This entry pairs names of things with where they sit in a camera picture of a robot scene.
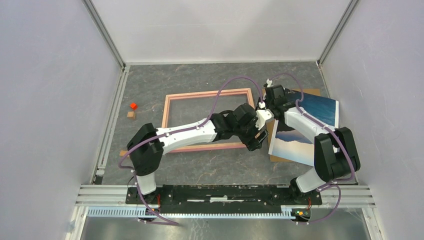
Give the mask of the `blue sea photo print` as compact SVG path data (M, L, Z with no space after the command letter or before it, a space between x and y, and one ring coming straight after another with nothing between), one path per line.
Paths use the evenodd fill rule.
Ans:
M299 104L308 114L323 123L339 127L339 102L323 96L305 93ZM314 145L299 131L285 126L283 121L274 123L271 150L268 154L284 158L292 162L313 166Z

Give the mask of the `pink wooden picture frame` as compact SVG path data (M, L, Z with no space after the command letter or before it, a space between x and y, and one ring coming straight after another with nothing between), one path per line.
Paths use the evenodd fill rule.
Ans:
M207 98L207 97L216 97L218 90L215 91L201 91L201 92L189 92L189 93L177 93L177 94L167 94L165 96L163 117L162 117L162 128L168 127L169 114L170 114L170 105L173 100L185 100L185 99L197 99L197 98ZM254 99L252 95L252 90L250 88L237 88L237 89L227 89L223 90L220 93L220 97L223 96L236 96L243 95L246 96L247 103L254 107ZM213 150L225 150L225 149L239 149L244 148L245 145L241 142L228 142L228 143L213 143L213 144L200 144L200 145L189 145L174 149L171 153L185 153L185 152L199 152L199 151L213 151Z

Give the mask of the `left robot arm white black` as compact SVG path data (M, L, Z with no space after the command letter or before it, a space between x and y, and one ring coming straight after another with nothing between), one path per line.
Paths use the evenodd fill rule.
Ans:
M171 128L144 124L127 144L138 197L145 204L157 198L155 172L163 155L186 146L239 138L249 151L262 146L267 138L266 123L274 115L268 109L254 109L248 103L234 110L212 113L198 122Z

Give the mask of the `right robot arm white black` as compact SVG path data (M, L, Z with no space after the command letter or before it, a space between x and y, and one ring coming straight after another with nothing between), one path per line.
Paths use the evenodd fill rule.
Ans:
M288 196L293 203L302 204L314 190L354 179L361 162L352 131L339 126L338 101L281 85L267 85L263 99L275 115L267 125L271 159L311 167L291 180Z

